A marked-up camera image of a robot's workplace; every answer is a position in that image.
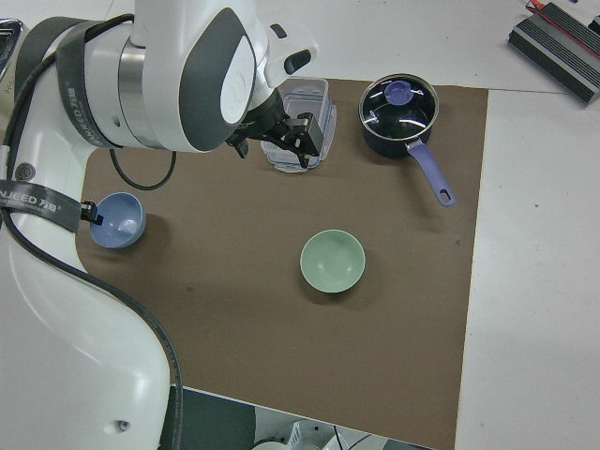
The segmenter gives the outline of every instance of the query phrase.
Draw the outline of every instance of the green bowl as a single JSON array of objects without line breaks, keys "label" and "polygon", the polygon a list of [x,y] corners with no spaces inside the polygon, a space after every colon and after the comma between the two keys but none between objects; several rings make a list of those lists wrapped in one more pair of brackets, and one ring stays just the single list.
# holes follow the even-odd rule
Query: green bowl
[{"label": "green bowl", "polygon": [[351,234],[325,230],[312,236],[304,245],[300,269],[313,288],[324,293],[341,293],[363,275],[365,251]]}]

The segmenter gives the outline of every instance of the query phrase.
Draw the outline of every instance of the clear plastic container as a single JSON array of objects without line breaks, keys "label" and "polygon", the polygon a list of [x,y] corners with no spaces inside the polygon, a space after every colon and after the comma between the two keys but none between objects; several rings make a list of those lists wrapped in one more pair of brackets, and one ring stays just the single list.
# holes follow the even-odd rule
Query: clear plastic container
[{"label": "clear plastic container", "polygon": [[[318,157],[310,157],[309,169],[314,169],[327,158],[331,142],[334,140],[338,114],[328,90],[327,80],[297,77],[290,78],[279,87],[285,112],[291,118],[295,118],[300,113],[313,113],[323,134],[321,154]],[[300,173],[307,170],[300,166],[300,161],[294,153],[270,142],[261,142],[261,147],[268,161],[275,165],[276,169],[287,173]]]}]

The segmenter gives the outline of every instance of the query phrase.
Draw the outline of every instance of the white table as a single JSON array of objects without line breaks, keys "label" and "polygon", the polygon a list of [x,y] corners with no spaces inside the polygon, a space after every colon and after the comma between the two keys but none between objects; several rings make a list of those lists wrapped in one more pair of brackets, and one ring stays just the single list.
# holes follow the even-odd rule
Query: white table
[{"label": "white table", "polygon": [[[259,0],[314,32],[302,75],[417,74],[491,90],[457,450],[600,442],[600,101],[584,107],[508,48],[524,0]],[[600,0],[556,2],[583,23]],[[102,19],[132,0],[9,0],[2,15]]]}]

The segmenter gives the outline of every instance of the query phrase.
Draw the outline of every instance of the red wire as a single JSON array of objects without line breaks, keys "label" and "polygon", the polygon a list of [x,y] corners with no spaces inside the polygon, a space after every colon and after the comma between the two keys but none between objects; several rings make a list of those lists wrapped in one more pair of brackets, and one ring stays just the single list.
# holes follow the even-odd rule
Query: red wire
[{"label": "red wire", "polygon": [[533,7],[526,6],[525,8],[528,11],[530,11],[530,12],[532,12],[534,14],[537,14],[542,19],[544,19],[546,22],[548,22],[550,25],[552,25],[554,28],[556,28],[557,30],[563,32],[571,40],[575,41],[577,45],[579,45],[580,47],[584,48],[585,50],[587,50],[588,52],[590,52],[591,54],[593,54],[596,58],[600,59],[600,53],[598,53],[593,48],[588,47],[584,42],[581,42],[579,39],[577,39],[575,36],[573,36],[571,33],[569,33],[566,29],[564,29],[562,26],[560,26],[558,23],[556,23],[555,21],[553,21],[552,19],[550,19],[549,16],[547,14],[545,14],[544,11],[542,10],[544,4],[540,3],[539,0],[531,0],[530,3],[533,4]]}]

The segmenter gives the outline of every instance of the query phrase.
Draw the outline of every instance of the robot logo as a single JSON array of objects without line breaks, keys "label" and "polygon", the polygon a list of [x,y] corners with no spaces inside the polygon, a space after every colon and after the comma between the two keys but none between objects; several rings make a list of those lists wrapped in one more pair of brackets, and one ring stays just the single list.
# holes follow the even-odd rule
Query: robot logo
[{"label": "robot logo", "polygon": [[15,178],[18,181],[29,181],[36,176],[36,168],[28,162],[22,162],[17,166],[15,171]]}]

